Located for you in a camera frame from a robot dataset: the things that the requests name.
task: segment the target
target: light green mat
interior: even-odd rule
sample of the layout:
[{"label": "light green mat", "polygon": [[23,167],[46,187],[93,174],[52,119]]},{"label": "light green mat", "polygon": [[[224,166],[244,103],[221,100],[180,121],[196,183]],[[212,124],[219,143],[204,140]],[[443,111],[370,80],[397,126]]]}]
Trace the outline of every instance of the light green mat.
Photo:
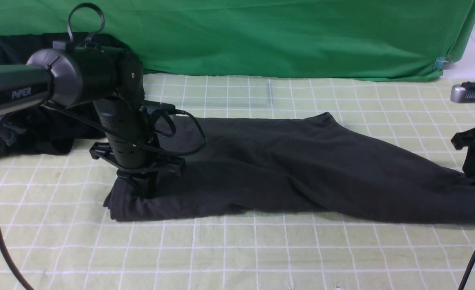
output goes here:
[{"label": "light green mat", "polygon": [[[148,75],[147,99],[197,117],[305,118],[330,112],[346,127],[459,169],[450,143],[475,126],[454,83],[371,83]],[[69,156],[0,160],[6,243],[37,290],[453,290],[475,229],[373,224],[335,213],[250,213],[118,224],[102,202],[115,170]],[[0,290],[16,281],[0,256]],[[475,290],[475,269],[468,289]]]}]

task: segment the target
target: dark gray t-shirt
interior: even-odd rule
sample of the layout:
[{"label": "dark gray t-shirt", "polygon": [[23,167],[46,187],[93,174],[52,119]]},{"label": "dark gray t-shirt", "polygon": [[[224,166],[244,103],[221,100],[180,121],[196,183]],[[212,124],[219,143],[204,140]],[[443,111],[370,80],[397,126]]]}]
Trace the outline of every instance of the dark gray t-shirt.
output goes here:
[{"label": "dark gray t-shirt", "polygon": [[[475,224],[475,180],[384,141],[352,132],[329,113],[303,120],[199,119],[208,144],[144,199],[118,178],[112,219],[165,220],[242,213],[336,211],[378,222]],[[177,117],[171,151],[201,143]]]}]

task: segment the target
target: crumpled black fabric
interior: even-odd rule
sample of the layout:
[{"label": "crumpled black fabric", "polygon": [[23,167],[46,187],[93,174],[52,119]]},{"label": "crumpled black fabric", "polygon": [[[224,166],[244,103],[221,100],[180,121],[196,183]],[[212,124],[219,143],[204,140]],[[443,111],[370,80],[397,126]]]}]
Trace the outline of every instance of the crumpled black fabric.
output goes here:
[{"label": "crumpled black fabric", "polygon": [[[303,120],[199,119],[208,145],[165,175],[155,197],[116,179],[104,206],[120,222],[244,213],[335,211],[376,222],[475,224],[475,180],[348,130],[329,113]],[[177,117],[172,151],[201,138]]]},{"label": "crumpled black fabric", "polygon": [[[87,33],[75,33],[75,44]],[[42,35],[0,35],[0,65],[26,64],[38,50],[51,48],[53,41],[68,40],[67,33]],[[94,42],[103,46],[127,48],[110,35],[96,35]],[[70,108],[90,121],[99,123],[92,104]],[[0,130],[0,157],[10,154],[68,154],[75,139],[100,139],[105,134],[80,121],[43,107],[34,107],[17,112]]]}]

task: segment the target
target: green backdrop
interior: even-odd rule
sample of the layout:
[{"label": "green backdrop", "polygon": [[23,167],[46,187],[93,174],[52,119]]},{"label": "green backdrop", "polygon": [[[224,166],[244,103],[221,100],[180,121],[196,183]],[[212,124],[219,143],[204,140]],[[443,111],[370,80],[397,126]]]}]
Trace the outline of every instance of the green backdrop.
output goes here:
[{"label": "green backdrop", "polygon": [[[1,0],[0,35],[58,33],[79,0]],[[147,70],[429,81],[458,61],[475,0],[92,0]],[[81,9],[75,31],[99,28]]]}]

